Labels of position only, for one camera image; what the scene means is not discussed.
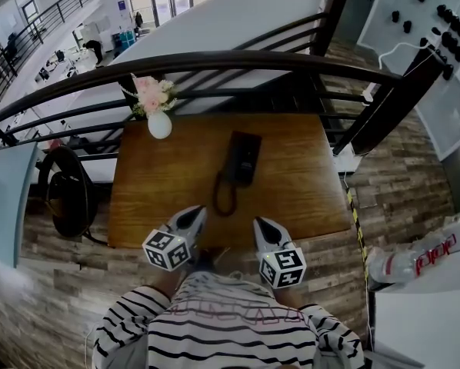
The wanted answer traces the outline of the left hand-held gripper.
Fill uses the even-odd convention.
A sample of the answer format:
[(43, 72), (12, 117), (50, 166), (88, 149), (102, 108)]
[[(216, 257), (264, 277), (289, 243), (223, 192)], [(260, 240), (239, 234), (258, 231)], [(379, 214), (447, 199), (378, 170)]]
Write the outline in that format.
[(165, 271), (180, 268), (192, 258), (206, 219), (205, 206), (191, 206), (152, 230), (142, 244), (148, 262)]

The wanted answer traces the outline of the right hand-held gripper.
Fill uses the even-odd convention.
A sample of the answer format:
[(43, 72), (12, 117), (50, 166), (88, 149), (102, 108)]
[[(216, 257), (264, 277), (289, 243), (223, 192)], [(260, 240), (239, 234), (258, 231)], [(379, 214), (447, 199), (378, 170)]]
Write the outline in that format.
[(259, 274), (273, 289), (301, 284), (306, 262), (301, 248), (295, 246), (288, 230), (268, 218), (253, 220)]

